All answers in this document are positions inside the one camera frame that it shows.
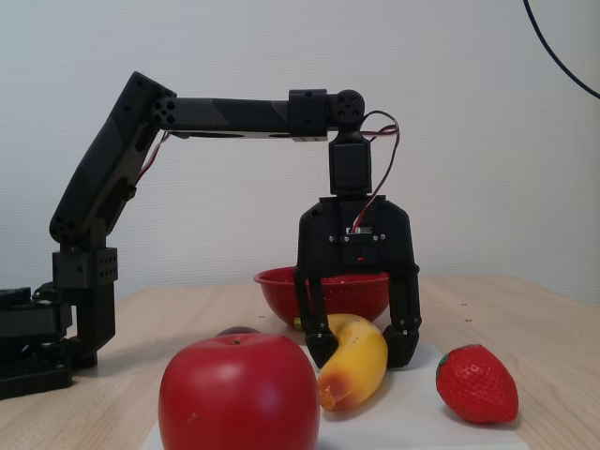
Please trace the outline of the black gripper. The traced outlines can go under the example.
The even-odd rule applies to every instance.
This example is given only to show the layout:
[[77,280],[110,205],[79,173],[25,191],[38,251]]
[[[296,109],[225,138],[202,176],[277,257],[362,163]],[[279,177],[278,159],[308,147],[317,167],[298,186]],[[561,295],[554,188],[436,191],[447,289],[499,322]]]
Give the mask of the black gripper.
[[353,232],[353,220],[366,204],[366,198],[325,197],[300,219],[293,282],[305,341],[317,368],[323,368],[338,349],[338,340],[329,328],[320,278],[389,275],[391,322],[383,332],[389,368],[406,367],[419,340],[419,268],[409,217],[379,195],[363,215],[361,230]]

